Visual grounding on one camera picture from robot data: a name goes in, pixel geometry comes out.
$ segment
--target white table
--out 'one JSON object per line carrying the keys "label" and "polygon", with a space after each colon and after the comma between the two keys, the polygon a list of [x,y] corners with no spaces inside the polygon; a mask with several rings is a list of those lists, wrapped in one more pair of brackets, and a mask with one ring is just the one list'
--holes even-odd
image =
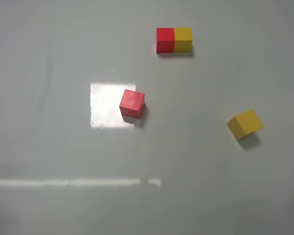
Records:
{"label": "white table", "polygon": [[294,235],[294,0],[0,0],[0,235],[193,234]]}

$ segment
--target yellow cube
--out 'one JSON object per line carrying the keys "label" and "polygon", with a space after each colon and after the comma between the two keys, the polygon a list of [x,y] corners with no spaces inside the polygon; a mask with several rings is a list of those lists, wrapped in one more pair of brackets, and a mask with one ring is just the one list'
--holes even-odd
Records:
{"label": "yellow cube", "polygon": [[230,131],[236,140],[264,127],[255,111],[248,110],[234,116],[228,123]]}
{"label": "yellow cube", "polygon": [[174,28],[175,44],[173,52],[191,52],[192,51],[192,29]]}

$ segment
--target red block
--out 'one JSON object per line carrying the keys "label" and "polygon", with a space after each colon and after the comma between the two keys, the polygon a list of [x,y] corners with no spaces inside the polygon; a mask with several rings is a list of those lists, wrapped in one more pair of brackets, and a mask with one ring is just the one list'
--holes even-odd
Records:
{"label": "red block", "polygon": [[145,94],[141,92],[135,92],[125,90],[120,110],[123,116],[141,119],[145,106]]}
{"label": "red block", "polygon": [[157,28],[157,53],[173,53],[174,28]]}

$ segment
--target cube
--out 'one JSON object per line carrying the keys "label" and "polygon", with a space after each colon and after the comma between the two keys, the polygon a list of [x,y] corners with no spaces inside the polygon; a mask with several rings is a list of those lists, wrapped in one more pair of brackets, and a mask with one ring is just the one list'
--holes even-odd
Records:
{"label": "cube", "polygon": [[263,123],[253,110],[248,110],[234,116],[227,123],[227,126],[236,140],[239,140],[264,127]]}
{"label": "cube", "polygon": [[157,28],[156,30],[157,53],[179,53],[192,51],[192,29]]}
{"label": "cube", "polygon": [[120,111],[123,116],[141,119],[145,107],[145,94],[136,91],[125,90]]}

